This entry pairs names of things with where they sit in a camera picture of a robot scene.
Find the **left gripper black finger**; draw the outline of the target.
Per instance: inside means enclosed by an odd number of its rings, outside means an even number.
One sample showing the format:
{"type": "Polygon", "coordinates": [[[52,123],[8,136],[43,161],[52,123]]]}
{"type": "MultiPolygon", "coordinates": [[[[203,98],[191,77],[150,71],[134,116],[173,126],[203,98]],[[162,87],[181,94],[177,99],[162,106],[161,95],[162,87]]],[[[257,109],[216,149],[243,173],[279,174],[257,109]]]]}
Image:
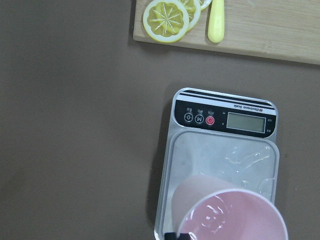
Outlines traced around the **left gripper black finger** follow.
{"type": "Polygon", "coordinates": [[[191,237],[188,233],[167,232],[164,234],[164,240],[191,240],[191,237]]]}

